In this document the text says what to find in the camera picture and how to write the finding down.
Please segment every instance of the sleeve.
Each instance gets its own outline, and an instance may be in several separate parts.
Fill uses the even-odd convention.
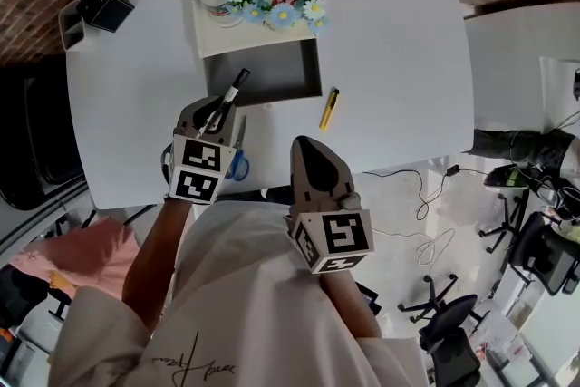
[[[123,302],[82,287],[54,349],[48,387],[113,385],[139,363],[149,340],[150,332]]]
[[[416,339],[357,339],[381,386],[429,387]]]

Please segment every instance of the rectangular hole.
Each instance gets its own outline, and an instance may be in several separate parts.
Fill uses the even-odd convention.
[[[225,95],[242,68],[251,72],[236,96],[239,107],[322,96],[315,39],[222,53],[204,62],[208,95]]]

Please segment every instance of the white shirt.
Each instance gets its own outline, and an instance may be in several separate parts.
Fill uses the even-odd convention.
[[[220,202],[184,238],[175,298],[153,336],[80,289],[50,387],[427,387],[415,339],[353,338],[287,237],[281,205]]]

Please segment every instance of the white table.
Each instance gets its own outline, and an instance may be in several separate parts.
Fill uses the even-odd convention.
[[[207,95],[191,0],[131,0],[115,34],[67,53],[72,121],[95,204],[160,202],[160,154],[187,104]],[[353,172],[468,150],[473,93],[459,0],[327,0],[318,39],[323,95],[241,108],[252,169],[225,192],[289,183],[290,146],[310,135]],[[327,132],[330,90],[341,96]]]
[[[515,8],[465,25],[479,127],[542,131],[578,111],[580,3]]]

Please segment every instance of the pink cloth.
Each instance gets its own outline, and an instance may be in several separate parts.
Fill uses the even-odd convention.
[[[76,227],[62,236],[37,240],[10,264],[49,283],[51,273],[56,271],[75,287],[97,287],[121,299],[125,276],[138,252],[135,234],[105,218],[86,229]],[[74,298],[75,287],[62,290]]]

